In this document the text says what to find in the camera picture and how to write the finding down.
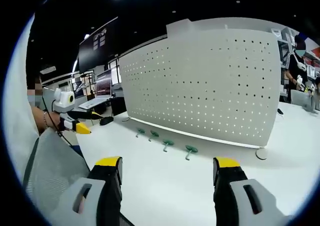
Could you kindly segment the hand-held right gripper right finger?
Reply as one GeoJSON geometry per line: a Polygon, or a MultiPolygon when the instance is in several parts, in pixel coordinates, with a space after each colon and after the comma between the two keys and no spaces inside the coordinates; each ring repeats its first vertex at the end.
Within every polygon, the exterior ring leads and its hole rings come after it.
{"type": "Polygon", "coordinates": [[[213,202],[217,226],[284,226],[287,217],[275,196],[255,179],[248,179],[231,158],[213,158],[213,202]]]}

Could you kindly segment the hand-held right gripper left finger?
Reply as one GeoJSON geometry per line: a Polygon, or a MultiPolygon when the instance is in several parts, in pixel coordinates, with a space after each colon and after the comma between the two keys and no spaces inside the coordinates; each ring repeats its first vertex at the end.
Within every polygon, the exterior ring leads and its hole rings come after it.
{"type": "Polygon", "coordinates": [[[66,189],[51,213],[53,226],[119,226],[122,201],[121,156],[97,161],[87,177],[66,189]]]}

